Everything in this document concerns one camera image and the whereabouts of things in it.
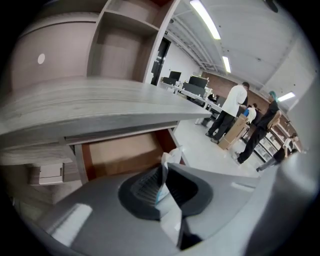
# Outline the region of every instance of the brown wall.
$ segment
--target brown wall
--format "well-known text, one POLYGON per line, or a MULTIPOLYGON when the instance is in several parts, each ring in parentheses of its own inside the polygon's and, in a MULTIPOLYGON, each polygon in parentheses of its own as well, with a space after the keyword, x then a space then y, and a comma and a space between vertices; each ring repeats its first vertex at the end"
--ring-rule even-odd
POLYGON ((12 90, 57 78, 85 76, 87 52, 94 23, 60 23, 22 36, 16 43, 9 67, 12 90), (43 64, 38 56, 45 54, 43 64))

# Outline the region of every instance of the white desk surface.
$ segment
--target white desk surface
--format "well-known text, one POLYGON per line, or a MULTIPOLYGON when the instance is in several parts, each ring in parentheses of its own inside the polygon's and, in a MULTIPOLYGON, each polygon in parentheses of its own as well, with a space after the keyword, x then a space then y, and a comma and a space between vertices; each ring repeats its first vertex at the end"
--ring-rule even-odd
POLYGON ((187 90, 184 90, 182 89, 181 87, 178 87, 178 86, 174 86, 174 85, 171 85, 171 84, 167 84, 165 82, 161 82, 161 85, 164 86, 164 87, 167 87, 167 88, 172 88, 174 90, 178 90, 181 94, 184 94, 186 96, 189 96, 193 99, 197 99, 197 100, 200 100, 208 105, 210 105, 215 111, 218 111, 219 113, 222 111, 222 108, 218 105, 216 105, 215 103, 213 103, 211 100, 207 100, 207 99, 204 99, 196 94, 193 94, 192 92, 189 92, 187 90))

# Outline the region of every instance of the floor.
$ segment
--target floor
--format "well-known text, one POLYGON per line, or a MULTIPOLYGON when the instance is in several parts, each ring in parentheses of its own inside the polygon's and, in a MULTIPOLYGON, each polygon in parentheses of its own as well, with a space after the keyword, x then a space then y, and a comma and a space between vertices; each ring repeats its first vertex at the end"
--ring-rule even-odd
POLYGON ((257 173, 256 168, 263 161, 253 153, 243 164, 236 164, 231 154, 242 152, 245 143, 238 140, 230 150, 222 150, 205 135, 211 124, 209 122, 207 128, 201 124, 196 125, 195 120, 184 120, 174 132, 190 167, 227 175, 260 177, 261 173, 257 173))

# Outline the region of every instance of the cardboard box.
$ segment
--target cardboard box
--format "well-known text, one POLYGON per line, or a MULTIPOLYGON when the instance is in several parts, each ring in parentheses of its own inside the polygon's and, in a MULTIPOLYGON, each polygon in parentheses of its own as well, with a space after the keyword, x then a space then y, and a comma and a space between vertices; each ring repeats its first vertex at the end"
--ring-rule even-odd
POLYGON ((248 119, 246 116, 241 114, 235 121, 234 125, 223 137, 218 146, 223 150, 228 150, 237 140, 239 140, 246 130, 249 128, 247 125, 248 119))

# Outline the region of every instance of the black pants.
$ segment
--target black pants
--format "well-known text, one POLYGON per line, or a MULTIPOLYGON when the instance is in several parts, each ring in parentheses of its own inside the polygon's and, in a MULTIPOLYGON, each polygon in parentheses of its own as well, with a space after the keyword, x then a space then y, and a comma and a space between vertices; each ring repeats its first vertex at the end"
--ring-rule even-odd
POLYGON ((216 129, 219 129, 219 131, 216 133, 216 135, 213 136, 213 138, 217 141, 220 140, 222 135, 224 135, 226 130, 229 128, 234 118, 234 116, 228 114, 227 112, 221 111, 218 118, 214 121, 213 125, 209 129, 208 133, 212 135, 216 129))
POLYGON ((239 155, 238 162, 242 164, 246 161, 254 151, 259 142, 267 135, 267 131, 261 127, 257 127, 248 140, 244 151, 239 155))

